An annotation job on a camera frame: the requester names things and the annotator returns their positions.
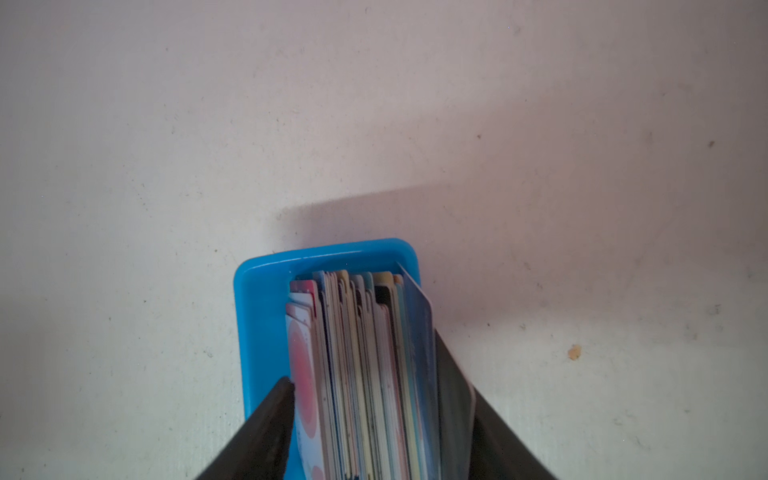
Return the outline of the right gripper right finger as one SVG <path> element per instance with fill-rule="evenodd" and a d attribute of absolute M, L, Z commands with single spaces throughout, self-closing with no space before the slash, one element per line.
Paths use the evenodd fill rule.
<path fill-rule="evenodd" d="M 469 479 L 555 480 L 476 390 Z"/>

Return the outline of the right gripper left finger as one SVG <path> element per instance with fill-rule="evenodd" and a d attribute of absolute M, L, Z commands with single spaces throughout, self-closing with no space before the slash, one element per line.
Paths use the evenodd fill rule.
<path fill-rule="evenodd" d="M 197 478 L 283 479 L 294 417 L 295 386 L 284 376 Z"/>

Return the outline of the dark grey credit card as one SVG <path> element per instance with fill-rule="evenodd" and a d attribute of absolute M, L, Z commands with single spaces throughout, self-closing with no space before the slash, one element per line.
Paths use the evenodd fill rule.
<path fill-rule="evenodd" d="M 441 478 L 469 478 L 476 393 L 438 332 L 435 333 Z"/>

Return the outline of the blue credit card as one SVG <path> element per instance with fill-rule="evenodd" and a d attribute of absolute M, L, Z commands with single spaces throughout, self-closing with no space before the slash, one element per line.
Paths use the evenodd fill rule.
<path fill-rule="evenodd" d="M 413 364 L 426 479 L 441 478 L 439 408 L 432 306 L 420 285 L 399 265 L 405 305 L 405 337 Z"/>

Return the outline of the blue plastic card tray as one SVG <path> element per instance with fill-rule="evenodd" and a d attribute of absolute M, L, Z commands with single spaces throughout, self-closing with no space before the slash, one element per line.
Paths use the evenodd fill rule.
<path fill-rule="evenodd" d="M 289 284 L 319 271 L 391 272 L 402 265 L 420 285 L 417 256 L 401 240 L 384 239 L 272 254 L 244 262 L 234 277 L 245 413 L 250 416 L 282 377 L 291 379 L 285 305 Z M 285 477 L 305 476 L 295 417 Z"/>

